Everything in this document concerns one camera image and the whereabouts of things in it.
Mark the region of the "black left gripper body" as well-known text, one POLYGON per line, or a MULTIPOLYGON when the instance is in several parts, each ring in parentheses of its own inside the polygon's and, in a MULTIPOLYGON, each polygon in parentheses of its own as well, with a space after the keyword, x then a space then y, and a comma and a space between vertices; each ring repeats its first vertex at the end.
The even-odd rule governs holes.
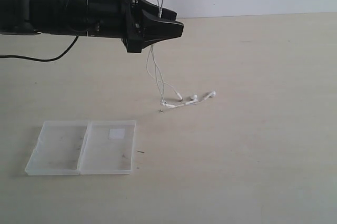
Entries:
POLYGON ((132 0, 88 0, 88 36, 119 38, 129 53, 140 53, 143 38, 135 26, 132 0))

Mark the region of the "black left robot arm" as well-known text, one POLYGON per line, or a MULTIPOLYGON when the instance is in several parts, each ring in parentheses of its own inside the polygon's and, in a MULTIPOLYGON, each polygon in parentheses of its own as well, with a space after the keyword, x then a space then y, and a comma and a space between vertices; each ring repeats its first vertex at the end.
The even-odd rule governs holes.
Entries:
POLYGON ((129 53, 181 37, 176 17, 146 0, 1 0, 1 34, 119 38, 129 53))

